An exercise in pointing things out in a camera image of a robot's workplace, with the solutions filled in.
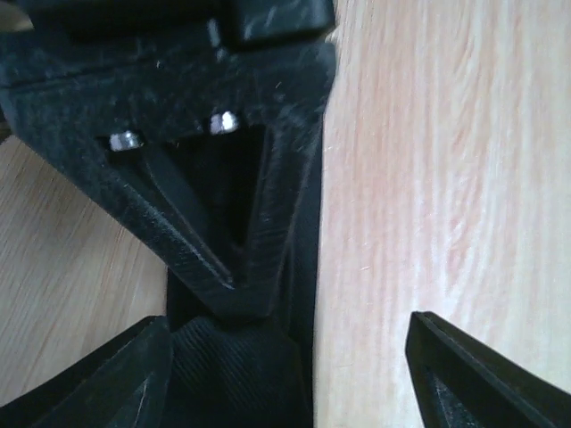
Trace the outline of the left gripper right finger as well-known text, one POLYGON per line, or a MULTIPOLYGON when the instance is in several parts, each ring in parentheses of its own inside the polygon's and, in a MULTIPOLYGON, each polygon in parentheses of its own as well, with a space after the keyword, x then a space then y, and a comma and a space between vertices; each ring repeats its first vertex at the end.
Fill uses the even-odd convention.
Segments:
POLYGON ((568 427, 570 394, 433 312, 414 312, 406 341, 425 427, 568 427))

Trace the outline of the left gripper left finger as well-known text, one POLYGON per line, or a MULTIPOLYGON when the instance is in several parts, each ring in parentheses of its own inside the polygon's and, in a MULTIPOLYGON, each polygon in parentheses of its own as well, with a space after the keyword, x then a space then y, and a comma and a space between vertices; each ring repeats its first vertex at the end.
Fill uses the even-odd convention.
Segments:
POLYGON ((170 381, 165 316, 149 316, 1 406, 3 427, 158 427, 170 381))

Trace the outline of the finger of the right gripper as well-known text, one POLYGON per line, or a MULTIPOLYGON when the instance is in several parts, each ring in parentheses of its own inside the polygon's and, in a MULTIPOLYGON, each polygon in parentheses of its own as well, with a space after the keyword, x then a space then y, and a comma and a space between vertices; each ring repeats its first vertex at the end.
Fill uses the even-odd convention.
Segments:
POLYGON ((326 42, 1 45, 14 133, 225 319, 275 307, 334 75, 326 42))

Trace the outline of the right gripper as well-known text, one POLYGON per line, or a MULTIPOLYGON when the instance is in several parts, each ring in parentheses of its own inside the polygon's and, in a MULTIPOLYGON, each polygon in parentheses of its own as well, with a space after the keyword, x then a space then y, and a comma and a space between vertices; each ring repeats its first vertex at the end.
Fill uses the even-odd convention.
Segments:
POLYGON ((33 28, 1 36, 1 82, 117 68, 176 47, 244 50, 326 35, 331 1, 15 1, 33 28))

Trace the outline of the black necktie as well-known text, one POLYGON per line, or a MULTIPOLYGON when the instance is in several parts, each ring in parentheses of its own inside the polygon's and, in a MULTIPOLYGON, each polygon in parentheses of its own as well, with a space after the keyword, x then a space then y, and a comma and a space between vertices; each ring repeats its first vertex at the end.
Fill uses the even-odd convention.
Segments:
POLYGON ((312 163, 285 253, 273 313, 220 322, 173 274, 167 317, 173 363, 163 427, 312 427, 322 151, 312 163))

